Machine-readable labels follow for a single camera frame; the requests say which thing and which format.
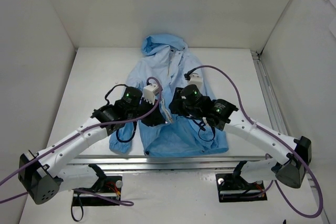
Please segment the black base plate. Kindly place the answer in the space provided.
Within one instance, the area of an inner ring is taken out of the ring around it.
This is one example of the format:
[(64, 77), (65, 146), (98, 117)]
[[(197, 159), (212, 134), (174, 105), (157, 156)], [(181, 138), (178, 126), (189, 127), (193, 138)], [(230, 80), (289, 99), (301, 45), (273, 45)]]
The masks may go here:
[(247, 183), (232, 174), (217, 173), (216, 185), (220, 203), (267, 201), (263, 182)]
[[(121, 188), (118, 188), (116, 184), (120, 185), (121, 181), (122, 181), (122, 176), (120, 175), (112, 176), (111, 175), (107, 177), (107, 181), (100, 189), (93, 190), (93, 189), (83, 188), (83, 190), (91, 191), (102, 197), (106, 197), (109, 199), (113, 199), (115, 201), (119, 201), (121, 199)], [(118, 206), (119, 204), (106, 201), (104, 199), (101, 199), (91, 194), (79, 193), (78, 195), (76, 192), (74, 192), (73, 198), (72, 198), (72, 205), (74, 207), (80, 207), (80, 205), (82, 205), (83, 207), (101, 207), (101, 206)]]

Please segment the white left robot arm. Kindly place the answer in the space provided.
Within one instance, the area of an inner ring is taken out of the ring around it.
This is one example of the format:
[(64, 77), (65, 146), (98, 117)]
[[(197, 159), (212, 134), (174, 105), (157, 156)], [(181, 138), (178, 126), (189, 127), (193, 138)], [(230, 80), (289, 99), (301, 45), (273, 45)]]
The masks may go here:
[(162, 88), (149, 83), (142, 90), (126, 87), (120, 100), (94, 110), (87, 121), (51, 147), (20, 156), (18, 178), (35, 204), (51, 200), (58, 192), (103, 190), (107, 176), (96, 164), (70, 167), (69, 163), (91, 145), (123, 128), (159, 112)]

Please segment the aluminium side rail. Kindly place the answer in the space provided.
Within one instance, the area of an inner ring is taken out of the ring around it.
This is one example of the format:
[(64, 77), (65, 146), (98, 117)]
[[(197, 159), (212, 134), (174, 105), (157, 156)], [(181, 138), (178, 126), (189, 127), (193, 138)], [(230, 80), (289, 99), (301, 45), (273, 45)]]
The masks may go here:
[[(258, 80), (264, 97), (265, 105), (267, 108), (268, 116), (270, 119), (271, 127), (284, 134), (288, 134), (287, 127), (285, 125), (284, 117), (281, 113), (278, 100), (276, 98), (274, 89), (272, 87), (269, 74), (266, 70), (266, 66), (261, 59), (261, 53), (251, 50), (251, 55), (257, 72)], [(306, 174), (306, 178), (309, 182), (313, 196), (319, 207), (319, 194), (314, 180), (309, 173)], [(322, 209), (321, 218), (323, 223), (331, 223), (325, 210)]]

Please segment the light blue hooded jacket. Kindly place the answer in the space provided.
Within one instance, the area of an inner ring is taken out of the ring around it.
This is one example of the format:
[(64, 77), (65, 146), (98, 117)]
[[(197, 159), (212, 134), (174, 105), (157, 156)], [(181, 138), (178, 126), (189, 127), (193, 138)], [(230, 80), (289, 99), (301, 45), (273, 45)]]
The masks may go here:
[(144, 154), (150, 157), (188, 157), (221, 154), (229, 150), (226, 133), (206, 127), (198, 121), (173, 114), (169, 109), (176, 88), (187, 85), (184, 74), (202, 63), (187, 43), (170, 34), (149, 35), (141, 46), (143, 58), (129, 73), (126, 84), (142, 90), (149, 77), (159, 80), (163, 91), (160, 112), (165, 123), (155, 127), (138, 123)]

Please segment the aluminium front rail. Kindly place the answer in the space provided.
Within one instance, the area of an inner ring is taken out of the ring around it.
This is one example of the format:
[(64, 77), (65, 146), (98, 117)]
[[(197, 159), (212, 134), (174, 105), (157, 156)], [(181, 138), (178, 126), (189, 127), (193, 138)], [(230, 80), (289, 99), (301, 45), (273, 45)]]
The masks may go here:
[(186, 157), (186, 158), (104, 158), (93, 156), (77, 157), (68, 163), (71, 168), (96, 164), (107, 174), (146, 172), (190, 172), (222, 171), (231, 172), (241, 161), (260, 161), (264, 156), (229, 157)]

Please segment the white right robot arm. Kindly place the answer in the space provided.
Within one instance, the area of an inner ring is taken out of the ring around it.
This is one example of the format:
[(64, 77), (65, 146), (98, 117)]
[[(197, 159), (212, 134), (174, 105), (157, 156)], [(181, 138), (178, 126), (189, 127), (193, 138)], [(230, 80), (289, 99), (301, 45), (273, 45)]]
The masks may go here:
[(267, 161), (240, 162), (232, 175), (233, 184), (245, 188), (258, 180), (275, 179), (291, 188), (300, 188), (311, 163), (311, 141), (276, 132), (249, 122), (242, 110), (223, 100), (202, 95), (194, 84), (176, 88), (169, 105), (173, 114), (205, 126), (234, 134), (271, 156)]

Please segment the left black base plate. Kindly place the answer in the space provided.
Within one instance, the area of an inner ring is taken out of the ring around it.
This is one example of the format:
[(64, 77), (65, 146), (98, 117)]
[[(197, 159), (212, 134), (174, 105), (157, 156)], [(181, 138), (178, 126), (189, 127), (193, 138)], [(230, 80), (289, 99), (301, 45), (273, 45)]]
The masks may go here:
[[(116, 184), (120, 185), (121, 181), (122, 181), (122, 176), (120, 175), (112, 176), (111, 175), (107, 177), (107, 181), (100, 189), (93, 190), (93, 189), (83, 188), (83, 190), (91, 191), (102, 197), (106, 197), (109, 199), (113, 199), (115, 201), (119, 201), (121, 199), (121, 188), (118, 188)], [(104, 199), (101, 199), (91, 194), (79, 193), (78, 195), (76, 192), (74, 192), (73, 198), (72, 198), (72, 205), (74, 207), (80, 207), (80, 205), (82, 205), (83, 207), (101, 207), (101, 206), (118, 206), (119, 204), (106, 201)]]

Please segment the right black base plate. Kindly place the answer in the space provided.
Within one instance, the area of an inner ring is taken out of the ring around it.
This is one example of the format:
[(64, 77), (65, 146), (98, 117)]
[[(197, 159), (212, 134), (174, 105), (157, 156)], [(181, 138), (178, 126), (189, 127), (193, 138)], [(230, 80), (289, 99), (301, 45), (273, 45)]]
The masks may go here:
[(263, 182), (247, 183), (232, 174), (217, 173), (216, 185), (220, 203), (267, 201)]

